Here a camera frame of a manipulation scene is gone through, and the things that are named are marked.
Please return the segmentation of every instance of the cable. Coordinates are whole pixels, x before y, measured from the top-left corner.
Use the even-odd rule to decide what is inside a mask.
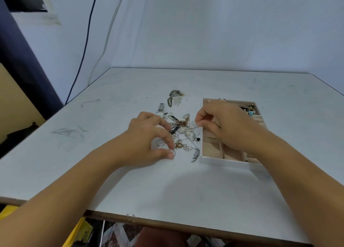
[[[111,19],[111,23],[110,23],[110,26],[109,26],[108,34],[107,34],[106,40],[105,40],[105,45],[104,45],[103,53],[101,54],[100,58],[98,59],[97,63],[94,65],[94,67],[93,67],[93,69],[92,69],[92,71],[91,71],[91,75],[90,75],[89,78],[88,78],[88,85],[90,85],[90,83],[91,83],[92,75],[93,75],[93,73],[94,73],[94,71],[95,71],[95,69],[96,69],[96,67],[97,67],[97,65],[98,65],[98,63],[99,63],[99,61],[101,60],[101,58],[102,58],[102,57],[104,56],[104,54],[105,54],[105,51],[106,51],[106,48],[107,48],[107,44],[108,44],[108,42],[109,42],[110,32],[111,32],[112,26],[113,26],[113,24],[114,24],[114,19],[115,19],[116,16],[117,16],[117,12],[118,12],[118,9],[119,9],[119,6],[121,5],[121,3],[122,3],[122,0],[119,0],[118,5],[117,5],[117,7],[116,7],[116,9],[115,9],[115,11],[114,11],[114,14],[113,14],[113,16],[112,16],[112,19]]]
[[[78,73],[76,74],[76,77],[75,77],[75,79],[74,79],[73,85],[71,86],[71,90],[69,91],[69,94],[68,94],[68,97],[67,97],[67,99],[66,99],[65,105],[68,104],[68,99],[69,99],[69,97],[71,96],[71,92],[72,92],[72,90],[73,90],[73,88],[74,88],[74,85],[75,85],[76,80],[78,79],[78,76],[79,76],[79,73],[80,73],[80,70],[81,70],[81,66],[83,65],[83,62],[84,62],[85,53],[86,53],[86,48],[87,48],[87,43],[88,43],[89,28],[90,28],[90,25],[91,25],[91,18],[92,18],[92,13],[93,13],[93,9],[94,9],[94,5],[95,5],[95,4],[96,4],[96,0],[93,0],[92,9],[91,9],[91,12],[90,12],[90,14],[89,14],[89,19],[88,19],[87,35],[86,35],[86,42],[85,42],[83,57],[82,57],[82,59],[81,59]]]

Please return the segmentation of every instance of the white wall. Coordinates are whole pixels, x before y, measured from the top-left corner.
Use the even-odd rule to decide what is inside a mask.
[[[114,67],[309,72],[344,93],[343,3],[123,0],[105,57]]]
[[[81,60],[93,0],[52,0],[62,25],[19,24],[64,102]],[[97,0],[74,97],[88,85],[118,0]],[[344,93],[342,0],[123,0],[110,66],[309,72]]]
[[[58,96],[65,102],[77,74],[86,40],[88,17],[93,0],[51,0],[61,25],[15,19]],[[92,16],[90,38],[80,78],[88,78],[103,50],[105,37],[118,0],[97,0]],[[110,63],[102,60],[97,69],[104,72]],[[85,88],[77,82],[73,98]]]

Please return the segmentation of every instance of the dark blue curtain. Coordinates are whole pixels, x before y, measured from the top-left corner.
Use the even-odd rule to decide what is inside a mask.
[[[45,119],[63,107],[4,0],[0,0],[0,63]]]

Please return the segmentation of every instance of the hand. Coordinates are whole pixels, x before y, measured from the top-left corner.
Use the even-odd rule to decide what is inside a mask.
[[[219,125],[212,121],[214,117]],[[272,134],[238,105],[225,101],[211,101],[202,107],[195,122],[230,148],[252,155],[258,153],[257,150],[264,145],[263,138]]]
[[[94,151],[109,161],[115,161],[116,167],[148,165],[164,158],[173,159],[174,153],[171,150],[151,150],[152,140],[156,137],[163,139],[169,149],[174,149],[172,136],[168,132],[170,129],[171,126],[165,119],[153,113],[141,112],[137,118],[131,120],[126,132]]]

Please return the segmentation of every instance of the brown table edge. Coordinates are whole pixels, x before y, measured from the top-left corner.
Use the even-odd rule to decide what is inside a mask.
[[[15,206],[21,206],[25,203],[25,200],[7,198],[7,197],[0,197],[1,204],[10,204]],[[268,245],[268,246],[276,246],[276,247],[306,247],[312,246],[311,244],[305,243],[298,243],[295,241],[286,241],[281,239],[274,239],[256,235],[249,235],[249,234],[242,234],[238,232],[226,232],[216,229],[208,229],[203,227],[197,227],[192,225],[184,225],[184,224],[177,224],[177,223],[170,223],[170,222],[163,222],[145,218],[138,218],[129,215],[120,215],[120,214],[112,214],[112,213],[104,213],[92,210],[86,210],[84,213],[85,217],[98,219],[98,220],[107,220],[111,222],[123,222],[132,225],[141,225],[147,227],[155,227],[155,228],[162,228],[171,231],[179,231],[185,232],[190,234],[196,235],[203,235],[208,237],[214,238],[221,238],[221,239],[230,239],[234,241],[246,241],[250,243]]]

